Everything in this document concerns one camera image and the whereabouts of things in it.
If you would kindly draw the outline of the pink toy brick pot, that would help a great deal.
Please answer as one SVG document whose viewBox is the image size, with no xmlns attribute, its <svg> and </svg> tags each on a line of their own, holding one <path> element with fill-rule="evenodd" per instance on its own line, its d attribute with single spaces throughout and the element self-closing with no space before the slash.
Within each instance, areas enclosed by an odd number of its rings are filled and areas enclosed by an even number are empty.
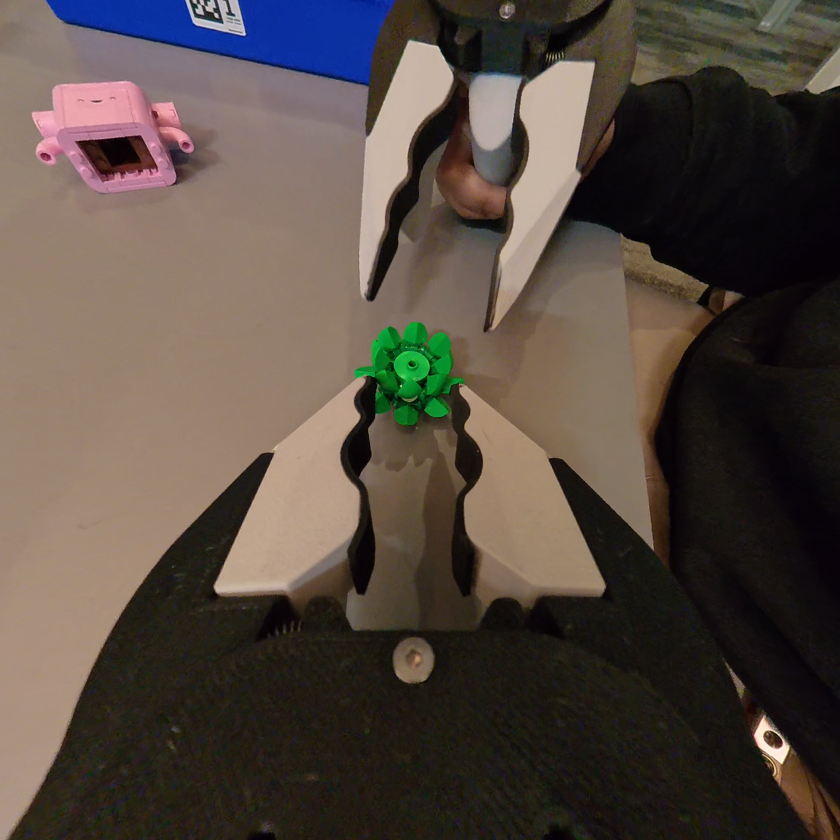
<svg viewBox="0 0 840 840">
<path fill-rule="evenodd" d="M 151 101 L 128 80 L 63 84 L 52 109 L 32 112 L 45 165 L 65 156 L 99 194 L 136 192 L 176 182 L 172 149 L 194 152 L 172 101 Z"/>
</svg>

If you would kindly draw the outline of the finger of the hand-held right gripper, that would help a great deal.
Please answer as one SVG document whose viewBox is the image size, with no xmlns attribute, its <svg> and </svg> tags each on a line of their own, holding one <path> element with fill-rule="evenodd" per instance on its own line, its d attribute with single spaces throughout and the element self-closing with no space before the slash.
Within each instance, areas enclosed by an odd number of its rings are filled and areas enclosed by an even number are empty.
<svg viewBox="0 0 840 840">
<path fill-rule="evenodd" d="M 429 157 L 459 112 L 455 73 L 436 45 L 410 39 L 366 134 L 360 219 L 360 292 L 377 296 L 419 199 Z"/>
<path fill-rule="evenodd" d="M 581 179 L 578 153 L 595 63 L 560 61 L 524 83 L 517 117 L 521 164 L 509 186 L 484 330 L 494 330 L 522 294 Z"/>
</svg>

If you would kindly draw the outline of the person's right hand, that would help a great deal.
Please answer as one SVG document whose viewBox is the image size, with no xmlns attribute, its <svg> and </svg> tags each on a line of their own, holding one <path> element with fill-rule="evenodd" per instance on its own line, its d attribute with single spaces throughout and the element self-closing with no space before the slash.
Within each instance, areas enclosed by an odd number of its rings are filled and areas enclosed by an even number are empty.
<svg viewBox="0 0 840 840">
<path fill-rule="evenodd" d="M 461 218 L 496 222 L 504 216 L 508 193 L 504 186 L 491 184 L 478 173 L 468 129 L 467 100 L 461 99 L 455 126 L 437 164 L 437 189 Z"/>
</svg>

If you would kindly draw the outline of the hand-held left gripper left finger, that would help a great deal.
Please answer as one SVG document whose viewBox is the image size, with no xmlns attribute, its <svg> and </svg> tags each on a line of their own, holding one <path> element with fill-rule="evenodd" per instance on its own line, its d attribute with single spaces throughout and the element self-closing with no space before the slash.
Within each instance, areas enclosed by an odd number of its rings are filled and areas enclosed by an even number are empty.
<svg viewBox="0 0 840 840">
<path fill-rule="evenodd" d="M 270 452 L 216 595 L 364 592 L 375 550 L 361 471 L 371 458 L 374 394 L 372 379 L 355 379 Z"/>
</svg>

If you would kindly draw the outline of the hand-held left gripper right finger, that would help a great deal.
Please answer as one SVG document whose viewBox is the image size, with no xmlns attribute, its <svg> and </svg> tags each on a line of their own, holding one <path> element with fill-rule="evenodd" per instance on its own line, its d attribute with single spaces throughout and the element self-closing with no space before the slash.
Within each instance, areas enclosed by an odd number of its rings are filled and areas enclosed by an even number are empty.
<svg viewBox="0 0 840 840">
<path fill-rule="evenodd" d="M 455 503 L 451 562 L 463 596 L 603 595 L 606 585 L 550 457 L 465 385 L 451 395 Z"/>
</svg>

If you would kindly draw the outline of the blue plastic bin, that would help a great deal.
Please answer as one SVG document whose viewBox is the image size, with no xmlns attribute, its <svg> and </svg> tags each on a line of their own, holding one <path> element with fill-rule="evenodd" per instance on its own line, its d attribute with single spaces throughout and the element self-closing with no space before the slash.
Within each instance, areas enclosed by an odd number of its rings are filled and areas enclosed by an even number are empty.
<svg viewBox="0 0 840 840">
<path fill-rule="evenodd" d="M 366 85 L 393 1 L 48 1 L 64 23 Z"/>
</svg>

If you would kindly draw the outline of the person's black clad torso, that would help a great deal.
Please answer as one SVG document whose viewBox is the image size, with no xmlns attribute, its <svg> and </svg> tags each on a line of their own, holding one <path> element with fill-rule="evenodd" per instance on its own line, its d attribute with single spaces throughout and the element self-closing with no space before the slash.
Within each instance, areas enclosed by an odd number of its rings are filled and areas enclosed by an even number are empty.
<svg viewBox="0 0 840 840">
<path fill-rule="evenodd" d="M 675 370 L 656 448 L 672 571 L 838 802 L 838 279 L 711 320 Z"/>
</svg>

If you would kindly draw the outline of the white table leg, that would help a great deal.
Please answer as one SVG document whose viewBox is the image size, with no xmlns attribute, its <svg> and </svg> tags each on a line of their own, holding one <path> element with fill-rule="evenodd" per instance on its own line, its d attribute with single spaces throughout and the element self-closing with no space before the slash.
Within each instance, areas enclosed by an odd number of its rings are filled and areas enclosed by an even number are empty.
<svg viewBox="0 0 840 840">
<path fill-rule="evenodd" d="M 759 22 L 756 31 L 763 34 L 778 32 L 790 19 L 802 1 L 759 2 Z"/>
</svg>

